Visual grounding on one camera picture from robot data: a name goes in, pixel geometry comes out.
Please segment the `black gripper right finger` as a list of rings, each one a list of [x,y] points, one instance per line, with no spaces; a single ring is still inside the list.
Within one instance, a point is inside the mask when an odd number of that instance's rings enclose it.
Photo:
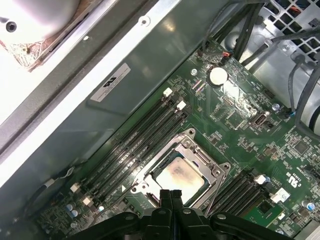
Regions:
[[[184,207],[182,191],[172,190],[171,200],[184,240],[285,240],[287,237],[227,212],[207,218]]]

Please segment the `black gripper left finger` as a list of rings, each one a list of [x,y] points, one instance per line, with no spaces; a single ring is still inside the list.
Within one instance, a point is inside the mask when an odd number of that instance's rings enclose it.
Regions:
[[[123,212],[72,236],[73,240],[169,240],[172,226],[169,190],[160,191],[160,205],[139,217]]]

